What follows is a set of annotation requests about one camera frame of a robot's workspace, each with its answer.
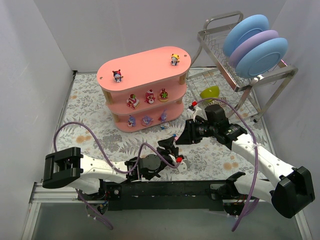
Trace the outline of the purple bunny with red bow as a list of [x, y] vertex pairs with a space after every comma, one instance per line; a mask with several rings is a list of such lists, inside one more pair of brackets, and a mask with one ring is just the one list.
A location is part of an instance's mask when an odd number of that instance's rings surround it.
[[158, 119], [161, 123], [164, 123], [167, 120], [167, 111], [164, 110]]

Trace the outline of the purple bunny with strawberry cake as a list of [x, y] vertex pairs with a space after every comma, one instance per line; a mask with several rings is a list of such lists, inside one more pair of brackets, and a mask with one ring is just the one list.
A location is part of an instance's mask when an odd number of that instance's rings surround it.
[[129, 116], [127, 126], [129, 128], [134, 128], [136, 126], [136, 118], [132, 115]]

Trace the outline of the pink bear holding white toy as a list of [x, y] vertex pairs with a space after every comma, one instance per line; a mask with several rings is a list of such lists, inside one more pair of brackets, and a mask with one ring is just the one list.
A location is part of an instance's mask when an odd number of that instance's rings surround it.
[[148, 104], [153, 104], [155, 102], [154, 91], [152, 89], [145, 93], [145, 102]]

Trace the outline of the pink bear strawberry cake toy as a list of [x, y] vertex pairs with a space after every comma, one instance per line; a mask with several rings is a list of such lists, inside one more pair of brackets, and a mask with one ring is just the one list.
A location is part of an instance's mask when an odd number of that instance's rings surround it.
[[126, 105], [134, 110], [139, 106], [139, 104], [140, 101], [135, 94], [130, 94], [129, 98], [126, 100]]

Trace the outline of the yellow round duck toy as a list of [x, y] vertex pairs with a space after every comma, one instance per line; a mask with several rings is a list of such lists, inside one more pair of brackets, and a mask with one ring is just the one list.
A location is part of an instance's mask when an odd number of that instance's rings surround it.
[[180, 56], [178, 54], [171, 54], [170, 62], [172, 66], [176, 66], [180, 62]]

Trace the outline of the red blue cat toy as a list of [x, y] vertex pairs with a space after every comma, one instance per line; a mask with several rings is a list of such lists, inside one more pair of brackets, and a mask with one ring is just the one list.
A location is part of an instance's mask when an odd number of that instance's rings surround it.
[[121, 74], [121, 70], [115, 70], [112, 72], [113, 73], [113, 78], [115, 80], [116, 83], [120, 83], [122, 81], [122, 74]]

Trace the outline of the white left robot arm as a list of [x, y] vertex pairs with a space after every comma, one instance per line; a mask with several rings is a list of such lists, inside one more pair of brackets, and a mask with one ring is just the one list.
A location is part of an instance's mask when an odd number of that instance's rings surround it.
[[45, 157], [42, 186], [45, 189], [72, 187], [87, 195], [96, 194], [102, 181], [122, 184], [151, 180], [165, 168], [178, 169], [183, 157], [174, 146], [174, 137], [158, 142], [154, 154], [112, 162], [81, 153], [79, 147], [60, 150]]

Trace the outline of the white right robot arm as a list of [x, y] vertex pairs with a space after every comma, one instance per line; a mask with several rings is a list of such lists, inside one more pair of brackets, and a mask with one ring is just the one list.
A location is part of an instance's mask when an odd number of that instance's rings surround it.
[[283, 162], [264, 147], [254, 143], [253, 136], [238, 124], [230, 123], [217, 104], [205, 108], [206, 119], [196, 115], [185, 122], [177, 145], [198, 144], [203, 138], [215, 138], [232, 152], [258, 168], [266, 178], [255, 179], [243, 172], [230, 176], [215, 190], [224, 197], [253, 196], [269, 202], [285, 218], [292, 218], [315, 200], [311, 173]]

